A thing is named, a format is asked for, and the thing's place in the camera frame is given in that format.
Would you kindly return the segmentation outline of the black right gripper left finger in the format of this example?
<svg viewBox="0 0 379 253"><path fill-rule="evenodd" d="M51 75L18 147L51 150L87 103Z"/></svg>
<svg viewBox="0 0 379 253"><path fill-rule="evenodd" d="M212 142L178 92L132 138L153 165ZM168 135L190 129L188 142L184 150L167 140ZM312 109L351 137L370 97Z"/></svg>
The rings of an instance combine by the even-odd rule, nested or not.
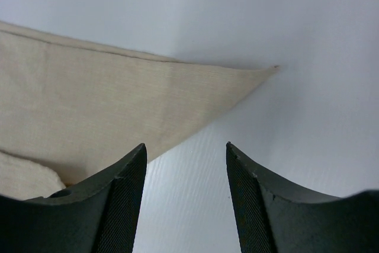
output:
<svg viewBox="0 0 379 253"><path fill-rule="evenodd" d="M132 252L146 168L140 144L50 197L1 196L1 252Z"/></svg>

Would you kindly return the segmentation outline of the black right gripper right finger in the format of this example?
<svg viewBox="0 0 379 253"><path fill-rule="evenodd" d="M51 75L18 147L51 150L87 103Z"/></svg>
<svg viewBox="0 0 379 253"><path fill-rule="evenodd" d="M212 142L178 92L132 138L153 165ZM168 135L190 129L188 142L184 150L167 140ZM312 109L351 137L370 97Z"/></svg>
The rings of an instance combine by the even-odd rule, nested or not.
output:
<svg viewBox="0 0 379 253"><path fill-rule="evenodd" d="M378 252L378 191L335 197L298 185L232 143L226 168L242 252Z"/></svg>

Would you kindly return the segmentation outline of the beige cloth napkin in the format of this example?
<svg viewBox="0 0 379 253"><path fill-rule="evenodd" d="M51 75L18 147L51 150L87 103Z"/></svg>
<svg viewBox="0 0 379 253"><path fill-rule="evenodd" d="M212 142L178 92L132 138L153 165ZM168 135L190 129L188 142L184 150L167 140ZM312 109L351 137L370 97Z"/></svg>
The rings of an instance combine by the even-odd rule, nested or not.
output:
<svg viewBox="0 0 379 253"><path fill-rule="evenodd" d="M140 143L154 160L277 70L182 63L1 23L1 194L47 197Z"/></svg>

